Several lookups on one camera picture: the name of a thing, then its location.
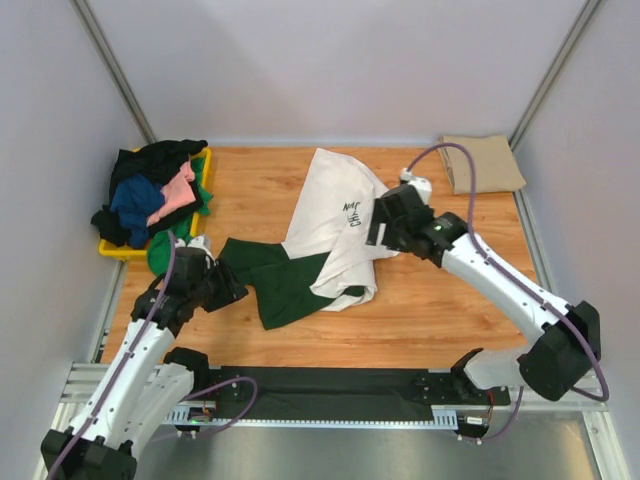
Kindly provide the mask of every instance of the white wall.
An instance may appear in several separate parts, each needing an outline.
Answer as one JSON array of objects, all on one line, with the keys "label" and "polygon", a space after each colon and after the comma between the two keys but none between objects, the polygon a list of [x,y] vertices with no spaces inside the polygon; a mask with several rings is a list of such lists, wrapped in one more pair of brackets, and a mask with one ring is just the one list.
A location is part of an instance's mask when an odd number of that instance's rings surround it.
[{"label": "white wall", "polygon": [[640,478],[640,3],[605,2],[517,152],[561,294],[601,314],[616,429]]},{"label": "white wall", "polygon": [[115,263],[89,219],[142,141],[67,0],[0,6],[0,477],[31,478]]},{"label": "white wall", "polygon": [[584,0],[90,0],[160,138],[511,132]]}]

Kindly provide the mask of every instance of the beige folded cloth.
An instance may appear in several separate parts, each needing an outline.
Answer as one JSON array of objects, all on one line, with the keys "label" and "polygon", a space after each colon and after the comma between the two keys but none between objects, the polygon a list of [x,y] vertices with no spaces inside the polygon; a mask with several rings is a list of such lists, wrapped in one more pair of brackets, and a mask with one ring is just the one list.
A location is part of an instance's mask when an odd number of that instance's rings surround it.
[{"label": "beige folded cloth", "polygon": [[[504,135],[484,138],[443,135],[440,140],[459,143],[469,150],[476,166],[476,191],[478,193],[513,192],[526,185],[509,148],[507,137]],[[471,174],[464,153],[457,148],[447,147],[440,150],[440,155],[453,194],[469,193],[471,191]]]}]

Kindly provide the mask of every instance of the yellow laundry basket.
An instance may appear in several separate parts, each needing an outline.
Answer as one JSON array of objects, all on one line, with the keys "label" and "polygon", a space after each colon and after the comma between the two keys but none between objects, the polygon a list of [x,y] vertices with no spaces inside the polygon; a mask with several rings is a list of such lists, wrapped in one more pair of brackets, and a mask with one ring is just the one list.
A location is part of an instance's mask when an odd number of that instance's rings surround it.
[{"label": "yellow laundry basket", "polygon": [[[209,147],[203,148],[200,153],[194,155],[193,159],[202,158],[204,156],[204,166],[202,167],[202,188],[205,188],[207,185],[207,179],[209,178],[209,170],[211,169],[211,149]],[[200,214],[198,212],[193,214],[193,219],[191,220],[191,229],[189,230],[189,235],[195,237],[198,234],[198,223],[200,221]],[[126,260],[145,260],[147,258],[147,250],[149,249],[149,243],[144,248],[131,248],[127,245],[122,247],[116,247],[113,243],[106,241],[105,239],[100,240],[100,245],[98,246],[98,251],[101,255],[105,257],[111,257],[118,260],[126,261]]]}]

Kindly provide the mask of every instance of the table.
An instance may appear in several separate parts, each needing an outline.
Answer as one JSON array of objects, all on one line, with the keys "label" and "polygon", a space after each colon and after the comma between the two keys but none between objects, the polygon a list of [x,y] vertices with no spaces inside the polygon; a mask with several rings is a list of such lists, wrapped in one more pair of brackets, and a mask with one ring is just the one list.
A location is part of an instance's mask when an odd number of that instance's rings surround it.
[{"label": "table", "polygon": [[[351,155],[389,187],[419,148],[330,148]],[[212,214],[203,231],[217,254],[226,238],[281,242],[313,157],[314,148],[214,148]],[[415,168],[433,184],[436,214],[466,218],[468,196],[451,194],[437,153]],[[478,196],[476,231],[505,260],[535,279],[511,193]],[[409,255],[375,262],[379,291],[364,305],[316,312],[265,331],[255,295],[222,310],[198,310],[175,346],[206,353],[211,365],[358,368],[445,368],[476,347],[525,344],[511,322],[462,280]],[[133,303],[153,280],[146,262],[131,262],[102,362],[110,362],[124,337]]]}]

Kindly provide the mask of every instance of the dark green fabric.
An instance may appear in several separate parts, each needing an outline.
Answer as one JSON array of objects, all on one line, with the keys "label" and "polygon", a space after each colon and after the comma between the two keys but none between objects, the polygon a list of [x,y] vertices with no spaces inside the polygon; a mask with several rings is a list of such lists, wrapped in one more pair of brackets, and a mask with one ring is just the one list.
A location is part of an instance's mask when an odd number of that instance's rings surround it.
[{"label": "dark green fabric", "polygon": [[[326,252],[290,260],[280,244],[235,238],[229,238],[220,252],[238,280],[255,288],[266,330],[288,325],[333,303],[335,298],[314,295],[309,288],[328,256]],[[343,294],[360,297],[364,287],[349,287]]]},{"label": "dark green fabric", "polygon": [[[202,197],[204,205],[197,211],[200,215],[209,215],[208,203],[213,195],[202,188],[202,171],[204,169],[204,157],[196,157],[191,160],[191,168],[196,176],[198,191]],[[176,238],[181,238],[186,243],[191,241],[189,230],[191,229],[191,221],[193,215],[185,218],[181,222],[176,223],[171,228],[156,233],[151,239],[151,244],[147,250],[147,263],[154,275],[161,275],[167,271],[169,266],[169,256],[171,255],[171,243],[169,242],[169,230],[173,232]]]}]

